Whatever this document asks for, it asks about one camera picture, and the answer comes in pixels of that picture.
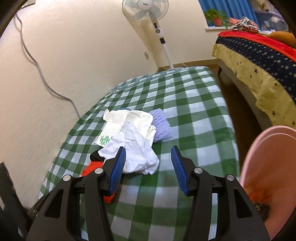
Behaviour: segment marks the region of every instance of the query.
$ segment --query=fan pole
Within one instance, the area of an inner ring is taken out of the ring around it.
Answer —
[[[164,43],[164,44],[162,44],[162,45],[163,45],[163,49],[164,49],[164,51],[165,51],[165,55],[166,55],[166,57],[167,57],[167,59],[168,59],[168,64],[169,64],[169,66],[170,66],[170,69],[173,69],[174,66],[173,66],[172,62],[170,61],[170,56],[169,56],[169,52],[168,52],[168,47],[167,47],[166,43]]]
[[[168,59],[170,69],[173,69],[174,66],[173,66],[173,64],[172,64],[172,62],[170,60],[170,54],[169,54],[169,51],[168,51],[168,47],[166,45],[166,42],[165,42],[165,39],[164,39],[164,34],[163,34],[162,30],[160,29],[159,23],[158,23],[158,21],[152,21],[152,24],[153,24],[153,27],[155,28],[155,32],[156,32],[157,36],[159,37],[160,43],[163,46],[163,49],[165,51],[165,55],[166,55],[166,57]]]

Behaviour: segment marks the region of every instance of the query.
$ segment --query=bed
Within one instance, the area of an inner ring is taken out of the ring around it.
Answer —
[[[170,159],[177,145],[211,175],[239,175],[238,150],[231,118],[221,91],[207,67],[176,68],[134,78],[111,89],[69,132],[41,187],[40,197],[70,174],[79,177],[99,149],[106,109],[164,110],[172,138],[154,143],[160,159],[154,175],[125,174],[107,212],[115,240],[182,240],[192,198],[178,187]],[[82,237],[87,239],[84,199],[81,197]],[[215,237],[217,197],[213,198],[209,238]]]
[[[234,82],[261,128],[296,129],[296,50],[260,34],[222,32],[213,48],[221,71]]]

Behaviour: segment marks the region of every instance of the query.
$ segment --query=blue curtain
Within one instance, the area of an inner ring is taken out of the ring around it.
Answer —
[[[210,8],[217,11],[223,10],[229,18],[247,17],[260,26],[249,0],[199,0],[199,2],[203,12]]]

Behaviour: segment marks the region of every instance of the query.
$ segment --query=fan blade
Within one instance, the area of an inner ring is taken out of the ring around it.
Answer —
[[[153,5],[153,8],[151,10],[154,14],[156,18],[159,18],[161,16],[161,11],[159,10],[158,7],[156,7],[155,5]]]
[[[138,12],[137,14],[135,14],[134,16],[133,16],[133,18],[135,19],[135,20],[138,20],[138,21],[140,21],[146,14],[148,13],[148,10],[141,10],[140,12]]]
[[[136,2],[133,2],[132,0],[126,0],[126,6],[132,8],[139,8],[138,4]]]
[[[166,2],[167,0],[152,0],[152,2]]]

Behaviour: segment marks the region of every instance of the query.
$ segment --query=gray cable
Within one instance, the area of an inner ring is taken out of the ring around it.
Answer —
[[[21,38],[21,40],[22,40],[22,45],[24,46],[24,48],[25,48],[27,54],[30,56],[30,58],[31,58],[31,59],[34,61],[34,63],[36,64],[37,69],[38,69],[38,71],[39,71],[39,74],[40,74],[40,76],[41,76],[41,79],[42,79],[43,83],[45,84],[45,86],[46,86],[46,87],[47,87],[52,93],[56,94],[56,95],[59,96],[59,97],[62,97],[63,99],[65,99],[65,100],[67,100],[67,101],[70,101],[71,104],[73,105],[75,111],[76,111],[76,114],[77,114],[78,118],[80,118],[81,116],[80,116],[80,114],[79,114],[79,112],[78,112],[78,110],[77,110],[77,108],[76,108],[76,105],[75,105],[74,101],[71,100],[70,98],[64,96],[64,95],[61,95],[61,94],[57,93],[57,92],[56,92],[54,89],[52,89],[52,88],[48,85],[48,83],[46,82],[46,80],[45,80],[45,78],[44,78],[44,76],[43,76],[43,73],[42,73],[42,71],[41,71],[41,68],[40,68],[39,63],[38,63],[37,60],[34,59],[34,57],[30,54],[30,52],[29,52],[29,50],[27,49],[27,46],[26,46],[26,44],[25,44],[25,42],[24,42],[24,38],[23,38],[23,36],[22,36],[22,21],[21,21],[21,19],[19,18],[19,16],[18,16],[17,13],[15,14],[15,16],[17,17],[17,19],[18,19],[19,22],[20,22],[20,38]]]

